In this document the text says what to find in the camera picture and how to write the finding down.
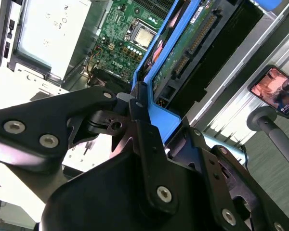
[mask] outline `motherboard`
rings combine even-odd
[[[88,69],[102,69],[124,82],[132,81],[135,69],[163,23],[162,14],[159,13],[159,17],[141,1],[138,2],[113,1],[92,51]]]

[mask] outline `smartphone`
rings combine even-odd
[[[281,115],[289,116],[289,77],[276,66],[267,66],[248,88]]]

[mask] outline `white panel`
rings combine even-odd
[[[91,2],[28,0],[19,51],[65,76]]]
[[[0,219],[4,223],[34,229],[35,221],[21,207],[2,202],[0,207]]]

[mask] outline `black metal bracket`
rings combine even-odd
[[[136,97],[144,98],[146,85],[139,86],[141,92],[136,92]],[[61,165],[69,148],[100,133],[112,135],[113,155],[130,151],[141,159],[145,207],[154,213],[174,214],[178,208],[176,189],[158,128],[151,125],[143,103],[135,98],[129,102],[117,99],[108,89],[95,86],[2,109],[0,161],[49,172]],[[44,135],[56,145],[43,144]],[[171,192],[168,202],[158,197],[159,186]]]
[[[116,96],[107,89],[93,87],[0,110],[0,161],[37,172],[60,166],[69,148],[69,135],[80,128],[80,124],[68,128],[69,119],[111,109],[116,102]],[[20,122],[24,130],[8,132],[5,125],[9,121]],[[58,139],[57,146],[41,145],[40,139],[46,134]]]
[[[141,159],[145,197],[149,207],[175,214],[179,202],[159,130],[151,125],[148,110],[138,99],[131,99],[129,108],[130,124],[118,143],[113,139],[112,156],[133,150]],[[159,186],[166,187],[171,192],[170,202],[165,203],[158,197]]]
[[[281,226],[284,230],[289,230],[289,218],[235,157],[220,145],[214,146],[211,152],[216,155],[220,164],[229,171],[231,178],[236,181],[236,184],[232,185],[234,187],[229,189],[231,197],[240,196],[250,206],[254,230],[278,230],[277,226]]]
[[[172,160],[194,167],[202,175],[217,224],[225,230],[250,230],[243,222],[242,208],[240,214],[237,212],[240,209],[237,198],[243,198],[250,207],[250,212],[244,216],[251,218],[253,230],[274,231],[277,226],[289,230],[287,216],[226,148],[217,145],[208,150],[207,146],[203,146],[204,137],[197,129],[184,131],[184,135],[180,136],[183,141],[174,139],[168,144],[168,147],[174,143],[177,147],[181,144]]]

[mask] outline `gray carpet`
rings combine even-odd
[[[289,120],[278,117],[275,123],[289,137]],[[264,132],[257,132],[245,146],[251,175],[289,217],[289,163]]]

